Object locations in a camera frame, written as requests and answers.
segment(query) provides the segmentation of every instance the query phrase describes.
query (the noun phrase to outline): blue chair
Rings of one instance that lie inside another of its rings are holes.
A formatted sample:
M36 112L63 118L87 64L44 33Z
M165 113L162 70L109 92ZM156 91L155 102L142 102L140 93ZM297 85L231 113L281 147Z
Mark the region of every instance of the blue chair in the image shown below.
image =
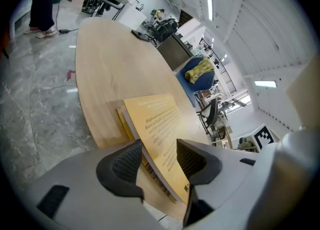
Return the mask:
M178 79L179 83L181 84L185 94L188 96L191 104L193 107L196 107L197 101L195 98L195 92L199 91L205 91L209 90L215 79L215 71L210 71L202 74L196 81L195 83L191 83L185 78L185 73L195 66L199 64L199 62L203 59L202 56L197 56L192 58L185 66L183 69L178 71L175 74L175 77Z

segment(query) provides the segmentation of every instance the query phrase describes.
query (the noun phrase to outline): white ceiling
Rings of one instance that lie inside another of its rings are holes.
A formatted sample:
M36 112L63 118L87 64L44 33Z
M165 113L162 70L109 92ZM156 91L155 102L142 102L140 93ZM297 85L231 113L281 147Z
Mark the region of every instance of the white ceiling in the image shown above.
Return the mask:
M290 130L300 125L285 88L317 52L318 42L295 0L213 0L213 21L207 0L170 0L197 18L245 77L252 102ZM253 85L277 80L278 88Z

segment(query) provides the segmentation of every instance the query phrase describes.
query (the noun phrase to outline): yellow cloth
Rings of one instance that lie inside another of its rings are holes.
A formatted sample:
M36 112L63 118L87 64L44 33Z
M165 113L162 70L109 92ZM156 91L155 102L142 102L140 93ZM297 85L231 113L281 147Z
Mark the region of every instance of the yellow cloth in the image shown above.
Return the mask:
M155 12L155 15L154 15L154 16L158 19L158 18L161 17L160 14L161 14L161 11L160 11L160 10L157 10L157 11Z
M187 71L184 77L189 80L190 83L195 84L196 80L203 74L214 71L214 66L210 62L208 57L203 58L198 65L191 70Z

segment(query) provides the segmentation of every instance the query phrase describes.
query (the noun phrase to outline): black pants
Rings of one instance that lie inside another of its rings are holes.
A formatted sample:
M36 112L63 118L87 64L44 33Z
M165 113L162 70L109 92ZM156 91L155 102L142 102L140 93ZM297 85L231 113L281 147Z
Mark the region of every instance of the black pants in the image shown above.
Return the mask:
M107 0L107 1L109 1L109 2L111 2L113 4L116 4L116 5L120 4L120 2L117 2L116 0ZM97 14L98 15L103 15L105 10L106 11L110 11L110 9L111 9L111 6L104 2L102 4L102 6L100 7L100 9L98 10Z
M32 28L47 31L55 23L52 19L53 0L32 0L30 23Z

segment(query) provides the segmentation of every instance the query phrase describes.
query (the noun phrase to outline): oval table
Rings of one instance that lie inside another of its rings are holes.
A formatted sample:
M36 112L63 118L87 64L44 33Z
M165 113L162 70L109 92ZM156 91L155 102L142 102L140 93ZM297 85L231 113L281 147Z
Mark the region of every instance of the oval table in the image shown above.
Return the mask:
M117 113L123 99L172 94L188 130L182 139L208 143L205 131L174 73L149 42L136 38L124 25L99 17L84 20L75 53L76 85L87 125L98 148L128 142ZM173 203L140 166L137 186L145 201L182 220L186 205Z

